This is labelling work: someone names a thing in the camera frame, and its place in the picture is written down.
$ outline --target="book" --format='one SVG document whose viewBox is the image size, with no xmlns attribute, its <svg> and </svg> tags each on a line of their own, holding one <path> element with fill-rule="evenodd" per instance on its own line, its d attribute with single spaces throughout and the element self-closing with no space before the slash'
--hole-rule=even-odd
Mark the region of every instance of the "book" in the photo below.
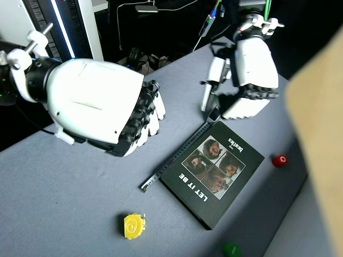
<svg viewBox="0 0 343 257">
<path fill-rule="evenodd" d="M 214 229 L 264 157 L 223 122 L 216 122 L 161 175 L 161 181 Z"/>
</svg>

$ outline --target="gray table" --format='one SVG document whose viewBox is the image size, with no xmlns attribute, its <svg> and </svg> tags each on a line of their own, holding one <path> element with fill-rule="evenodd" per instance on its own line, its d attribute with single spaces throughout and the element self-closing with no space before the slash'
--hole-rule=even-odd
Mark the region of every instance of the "gray table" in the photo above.
<svg viewBox="0 0 343 257">
<path fill-rule="evenodd" d="M 138 188 L 203 123 L 199 81 L 211 61 L 203 47 L 147 76 L 162 84 L 167 114 L 160 133 L 128 157 L 42 132 L 1 152 L 0 256 L 221 256 L 229 242 L 240 245 L 243 257 L 262 256 L 306 177 L 283 77 L 281 97 L 259 115 L 225 121 L 266 159 L 213 231 L 160 182 L 145 194 Z M 281 153 L 289 165 L 275 169 L 270 155 Z M 122 218 L 134 212 L 146 214 L 147 228 L 126 240 Z"/>
</svg>

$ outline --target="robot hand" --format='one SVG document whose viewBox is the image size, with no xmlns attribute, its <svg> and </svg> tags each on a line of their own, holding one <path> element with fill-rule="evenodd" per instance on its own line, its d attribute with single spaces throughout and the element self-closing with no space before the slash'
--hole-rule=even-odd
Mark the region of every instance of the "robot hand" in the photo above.
<svg viewBox="0 0 343 257">
<path fill-rule="evenodd" d="M 259 14 L 244 17 L 243 24 L 233 36 L 236 44 L 227 44 L 214 54 L 208 79 L 202 82 L 205 85 L 202 111 L 206 110 L 210 95 L 215 95 L 219 86 L 231 77 L 238 92 L 218 97 L 219 109 L 225 119 L 255 116 L 270 99 L 278 97 L 275 91 L 279 83 L 278 72 L 264 42 L 276 27 L 283 25 L 274 18 L 264 21 Z"/>
<path fill-rule="evenodd" d="M 1 83 L 0 92 L 42 103 L 55 123 L 55 136 L 71 145 L 87 141 L 112 155 L 126 156 L 157 134 L 166 113 L 158 82 L 143 82 L 142 74 L 114 63 L 61 63 L 49 58 L 44 35 L 51 28 L 49 24 L 42 33 L 30 32 L 31 43 L 24 50 L 2 53 L 0 74 L 9 72 L 1 81 L 12 77 L 14 83 L 6 90 Z"/>
</svg>

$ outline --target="tape measure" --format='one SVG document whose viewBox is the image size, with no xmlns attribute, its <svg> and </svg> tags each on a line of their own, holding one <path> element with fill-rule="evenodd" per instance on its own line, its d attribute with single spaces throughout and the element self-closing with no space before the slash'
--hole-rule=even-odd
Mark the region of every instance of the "tape measure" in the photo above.
<svg viewBox="0 0 343 257">
<path fill-rule="evenodd" d="M 207 117 L 206 122 L 169 158 L 160 169 L 157 170 L 147 181 L 145 181 L 140 189 L 145 193 L 147 189 L 159 179 L 162 173 L 177 160 L 193 143 L 200 138 L 218 119 L 220 118 L 220 111 L 216 107 Z"/>
</svg>

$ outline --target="green bottle cap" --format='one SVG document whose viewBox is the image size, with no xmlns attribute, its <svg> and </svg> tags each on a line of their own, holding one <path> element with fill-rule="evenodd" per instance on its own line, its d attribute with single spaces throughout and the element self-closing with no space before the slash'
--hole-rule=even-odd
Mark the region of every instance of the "green bottle cap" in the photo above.
<svg viewBox="0 0 343 257">
<path fill-rule="evenodd" d="M 240 257 L 241 250 L 235 244 L 225 244 L 223 246 L 223 254 L 225 257 Z"/>
</svg>

